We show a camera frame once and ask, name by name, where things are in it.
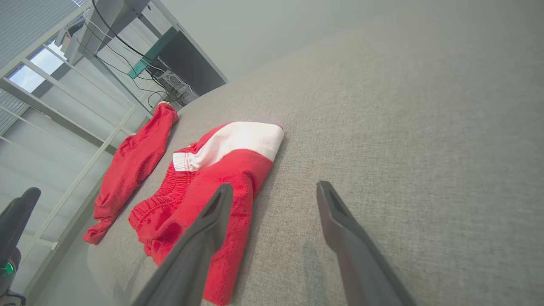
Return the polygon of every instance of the white wall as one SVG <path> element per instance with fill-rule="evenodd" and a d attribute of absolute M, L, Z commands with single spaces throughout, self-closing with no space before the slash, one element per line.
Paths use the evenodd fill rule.
<path fill-rule="evenodd" d="M 400 0 L 162 0 L 230 80 Z"/>
<path fill-rule="evenodd" d="M 79 233 L 83 236 L 94 224 L 90 219 Z M 109 306 L 87 266 L 89 244 L 76 239 L 55 270 L 34 306 Z"/>

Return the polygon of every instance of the red cloth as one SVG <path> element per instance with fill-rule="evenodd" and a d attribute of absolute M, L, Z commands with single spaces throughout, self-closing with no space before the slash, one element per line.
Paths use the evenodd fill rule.
<path fill-rule="evenodd" d="M 177 119 L 170 104 L 160 103 L 151 120 L 121 143 L 95 201 L 94 218 L 98 223 L 91 226 L 83 240 L 98 244 L 104 237 L 128 198 L 163 157 L 168 133 Z"/>
<path fill-rule="evenodd" d="M 230 303 L 248 238 L 253 199 L 259 193 L 273 165 L 283 138 L 283 131 L 275 125 L 265 125 L 267 128 L 273 126 L 272 134 L 263 137 L 253 135 L 253 138 L 248 137 L 248 134 L 249 130 L 255 129 L 247 126 L 239 129 L 232 124 L 230 127 L 234 133 L 225 132 L 226 129 L 223 129 L 223 134 L 218 132 L 225 126 L 227 125 L 215 128 L 199 142 L 174 153 L 174 161 L 170 164 L 160 189 L 150 199 L 138 204 L 128 218 L 138 233 L 140 242 L 144 244 L 145 253 L 160 265 L 217 188 L 226 182 L 232 184 L 233 203 L 225 242 L 212 257 L 203 294 L 204 299 L 217 305 Z M 222 136 L 210 140 L 216 132 Z M 238 143 L 228 143 L 229 137 Z M 203 149 L 208 141 L 214 144 Z M 268 157 L 253 150 L 239 149 L 240 146 L 248 147 L 247 142 L 252 142 L 257 147 L 272 144 L 264 149 L 264 154 Z M 176 154 L 184 158 L 177 164 Z M 186 171 L 193 167 L 202 168 Z"/>

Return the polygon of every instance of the window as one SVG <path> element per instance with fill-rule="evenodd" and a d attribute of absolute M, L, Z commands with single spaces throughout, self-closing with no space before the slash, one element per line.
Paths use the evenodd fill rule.
<path fill-rule="evenodd" d="M 63 56 L 64 53 L 60 50 L 60 47 L 57 47 L 54 42 L 47 45 L 51 48 L 56 54 Z M 58 67 L 60 67 L 63 62 L 53 55 L 49 50 L 42 49 L 36 55 L 30 59 L 30 61 L 44 70 L 48 75 L 52 74 Z M 15 72 L 9 79 L 15 84 L 21 86 L 23 89 L 29 93 L 33 92 L 45 79 L 39 76 L 29 67 L 23 65 L 19 71 Z"/>

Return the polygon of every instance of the cable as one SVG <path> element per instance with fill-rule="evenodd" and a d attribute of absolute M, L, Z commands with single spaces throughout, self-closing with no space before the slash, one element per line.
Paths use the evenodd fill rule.
<path fill-rule="evenodd" d="M 123 47 L 125 50 L 128 50 L 128 51 L 130 51 L 130 52 L 136 52 L 137 54 L 141 55 L 140 52 L 137 52 L 137 51 L 135 51 L 134 49 L 132 49 L 132 50 L 128 49 L 127 47 L 125 47 L 125 46 L 123 46 L 122 44 L 120 44 L 120 43 L 119 43 L 117 40 L 115 40 L 113 37 L 111 37 L 111 36 L 109 36 L 108 34 L 104 33 L 104 31 L 102 31 L 102 29 L 101 29 L 100 27 L 98 27 L 94 22 L 92 22 L 91 19 L 87 18 L 87 17 L 85 16 L 85 14 L 83 14 L 83 17 L 84 17 L 85 19 L 87 19 L 90 23 L 92 23 L 92 24 L 93 24 L 100 32 L 102 32 L 102 34 L 104 34 L 106 37 L 109 37 L 112 41 L 115 41 L 117 44 L 119 44 L 119 45 L 120 45 L 121 47 Z M 100 39 L 100 38 L 99 38 L 99 37 L 91 30 L 91 28 L 89 28 L 89 30 L 91 31 L 91 33 L 92 33 L 96 38 L 98 38 L 101 42 L 104 42 L 102 39 Z M 113 52 L 115 52 L 110 46 L 108 46 L 108 44 L 105 44 L 105 45 L 106 45 L 110 50 L 112 50 Z M 117 54 L 118 56 L 124 58 L 125 61 L 128 63 L 128 65 L 131 66 L 130 63 L 129 63 L 129 61 L 128 61 L 124 56 L 120 55 L 120 54 L 117 53 L 117 52 L 115 52 L 115 54 Z M 166 71 L 162 70 L 162 69 L 159 68 L 159 67 L 153 66 L 151 63 L 147 63 L 147 62 L 146 62 L 146 64 L 147 64 L 148 66 L 150 66 L 150 67 L 153 67 L 153 68 L 159 70 L 159 71 L 162 71 L 163 73 L 166 73 Z M 138 74 L 136 73 L 136 71 L 135 71 L 134 69 L 132 69 L 132 70 L 134 71 L 134 74 L 136 75 L 136 77 L 139 77 Z M 191 93 L 192 93 L 195 97 L 199 97 L 199 96 L 193 91 L 193 88 L 192 88 L 189 84 L 187 84 L 187 83 L 184 82 L 183 80 L 180 80 L 180 82 L 181 82 L 182 84 L 184 84 L 185 86 L 187 86 L 187 87 L 189 88 L 189 90 L 191 91 Z"/>
<path fill-rule="evenodd" d="M 176 100 L 176 102 L 178 102 L 181 106 L 185 106 L 185 105 L 186 105 L 185 103 L 183 103 L 182 101 L 180 101 L 180 100 L 178 99 L 178 97 L 177 97 L 174 93 L 172 93 L 168 88 L 166 88 L 165 86 L 163 86 L 163 85 L 159 82 L 159 80 L 155 78 L 154 75 L 151 75 L 151 78 L 155 81 L 155 83 L 157 83 L 159 86 L 161 86 L 161 87 L 164 88 L 166 91 L 168 91 L 168 93 L 174 98 L 174 100 Z"/>
<path fill-rule="evenodd" d="M 89 28 L 89 25 L 88 25 L 88 24 L 86 24 L 85 22 L 83 22 L 83 24 L 87 26 L 87 29 L 89 29 L 89 31 L 91 31 L 91 33 L 92 33 L 99 41 L 104 42 L 104 41 L 101 40 L 98 36 L 96 36 L 95 32 L 93 32 L 93 31 L 91 30 L 91 28 Z M 126 57 L 124 57 L 124 56 L 120 55 L 119 53 L 117 53 L 117 52 L 116 52 L 115 50 L 113 50 L 110 46 L 108 46 L 108 44 L 106 44 L 106 47 L 108 47 L 110 50 L 112 50 L 112 51 L 113 51 L 115 54 L 117 54 L 118 56 L 122 57 L 122 58 L 127 62 L 128 66 L 132 69 L 132 71 L 134 71 L 134 75 L 136 75 L 137 78 L 141 78 L 141 79 L 146 79 L 146 80 L 148 80 L 148 81 L 152 81 L 152 79 L 150 79 L 150 78 L 143 78 L 143 77 L 138 76 L 138 73 L 136 73 L 136 70 L 134 70 L 134 68 L 132 67 L 132 65 L 130 64 L 130 62 L 128 61 L 128 59 L 127 59 Z"/>
<path fill-rule="evenodd" d="M 149 103 L 149 98 L 151 98 L 152 95 L 158 94 L 158 93 L 159 93 L 158 91 L 155 91 L 154 93 L 152 93 L 151 95 L 149 95 L 149 96 L 147 97 L 147 104 L 148 104 L 149 106 L 151 106 L 151 104 Z"/>
<path fill-rule="evenodd" d="M 77 41 L 78 44 L 82 45 L 82 46 L 85 48 L 85 50 L 89 51 L 89 53 L 92 54 L 92 52 L 91 52 L 89 49 L 87 49 L 87 47 L 84 46 L 84 45 L 79 41 L 79 39 L 76 38 L 76 41 Z M 101 59 L 98 55 L 94 54 L 94 56 L 95 56 L 97 59 L 101 60 L 104 64 L 106 64 L 106 65 L 112 67 L 113 69 L 119 71 L 120 73 L 122 73 L 122 74 L 127 75 L 128 77 L 130 77 L 129 74 L 127 74 L 127 73 L 125 73 L 125 72 L 123 72 L 123 71 L 117 69 L 117 67 L 115 67 L 114 65 L 111 65 L 111 64 L 109 64 L 108 62 L 106 62 L 105 60 Z M 138 86 L 138 84 L 136 83 L 136 81 L 135 81 L 133 78 L 131 78 L 131 80 L 132 80 L 132 82 L 134 82 L 134 85 L 136 85 L 136 87 L 138 87 L 138 89 L 140 89 L 140 90 L 149 91 L 149 92 L 151 92 L 151 93 L 159 93 L 160 91 L 162 91 L 162 90 L 153 91 L 153 90 L 147 90 L 147 89 L 140 88 L 140 87 Z"/>
<path fill-rule="evenodd" d="M 147 58 L 149 61 L 152 61 L 151 58 L 149 58 L 149 57 L 147 57 L 147 56 L 141 54 L 141 53 L 138 52 L 136 49 L 134 49 L 134 48 L 131 47 L 129 44 L 127 44 L 124 40 L 122 40 L 122 39 L 119 37 L 119 35 L 117 35 L 117 34 L 112 30 L 112 28 L 110 28 L 110 26 L 108 25 L 108 23 L 104 20 L 104 18 L 102 17 L 102 14 L 100 14 L 98 8 L 96 7 L 96 2 L 95 2 L 95 0 L 91 0 L 91 1 L 92 1 L 92 6 L 95 8 L 96 13 L 98 14 L 98 16 L 100 17 L 100 19 L 102 20 L 102 22 L 106 25 L 106 27 L 108 27 L 108 29 L 109 29 L 110 31 L 112 31 L 112 33 L 113 33 L 114 36 L 116 36 L 123 44 L 125 44 L 127 47 L 129 47 L 132 51 L 136 52 L 137 54 L 139 54 L 139 55 L 141 55 L 141 56 L 143 56 L 143 57 L 145 57 L 145 58 Z"/>

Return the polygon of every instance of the gray couch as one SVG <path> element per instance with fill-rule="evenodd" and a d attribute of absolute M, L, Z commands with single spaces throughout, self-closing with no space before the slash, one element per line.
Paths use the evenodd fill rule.
<path fill-rule="evenodd" d="M 180 111 L 166 154 L 88 263 L 128 304 L 153 274 L 127 217 L 172 152 L 232 120 L 281 124 L 235 305 L 343 305 L 316 182 L 332 182 L 427 305 L 544 303 L 544 5 L 399 8 Z"/>

